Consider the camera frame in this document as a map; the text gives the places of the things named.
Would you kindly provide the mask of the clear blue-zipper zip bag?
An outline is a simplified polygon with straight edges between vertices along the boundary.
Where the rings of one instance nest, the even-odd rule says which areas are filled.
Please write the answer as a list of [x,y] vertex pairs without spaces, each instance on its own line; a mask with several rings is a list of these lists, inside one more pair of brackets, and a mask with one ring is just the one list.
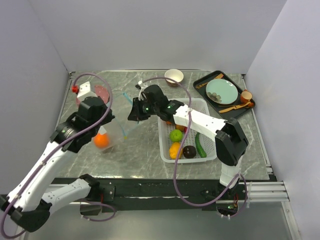
[[111,106],[112,115],[114,119],[101,126],[99,129],[100,135],[106,135],[109,143],[107,146],[99,148],[102,153],[106,153],[112,147],[123,143],[138,125],[137,121],[129,121],[128,116],[133,107],[133,100],[128,96],[126,92],[113,96],[113,102]]

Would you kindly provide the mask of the green lime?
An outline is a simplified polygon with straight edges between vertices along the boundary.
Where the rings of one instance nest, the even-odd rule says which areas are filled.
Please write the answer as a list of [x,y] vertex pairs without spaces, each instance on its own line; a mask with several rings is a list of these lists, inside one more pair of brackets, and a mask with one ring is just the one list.
[[183,133],[179,129],[174,129],[169,133],[169,139],[173,142],[180,142],[183,139]]

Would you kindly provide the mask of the brown kiwi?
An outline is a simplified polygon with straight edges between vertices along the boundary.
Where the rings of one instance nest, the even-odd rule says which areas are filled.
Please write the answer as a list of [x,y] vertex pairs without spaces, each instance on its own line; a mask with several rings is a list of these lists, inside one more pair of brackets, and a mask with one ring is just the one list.
[[180,130],[181,132],[184,132],[186,127],[183,126],[183,125],[178,125],[178,124],[176,124],[176,125],[175,125],[175,128],[176,128],[177,130]]

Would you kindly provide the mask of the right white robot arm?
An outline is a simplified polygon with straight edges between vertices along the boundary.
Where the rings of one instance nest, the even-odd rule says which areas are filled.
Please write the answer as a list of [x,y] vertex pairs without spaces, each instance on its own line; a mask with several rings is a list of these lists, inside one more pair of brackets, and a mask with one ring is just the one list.
[[156,115],[163,121],[190,127],[211,139],[215,143],[214,158],[222,162],[219,195],[230,199],[236,194],[235,185],[240,178],[241,161],[249,144],[236,119],[215,118],[191,108],[190,103],[169,100],[156,84],[146,87],[132,101],[127,118],[129,121],[144,121]]

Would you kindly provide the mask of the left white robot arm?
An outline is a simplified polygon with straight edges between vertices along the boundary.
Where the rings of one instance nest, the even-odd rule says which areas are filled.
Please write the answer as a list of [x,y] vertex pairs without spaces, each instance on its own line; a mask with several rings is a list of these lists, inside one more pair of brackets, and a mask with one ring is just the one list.
[[100,182],[89,174],[58,190],[46,190],[67,160],[112,119],[112,110],[101,97],[86,97],[78,110],[56,127],[43,154],[21,183],[7,196],[1,196],[0,209],[4,215],[9,215],[24,231],[32,233],[41,228],[50,215],[69,203],[98,199],[102,194]]

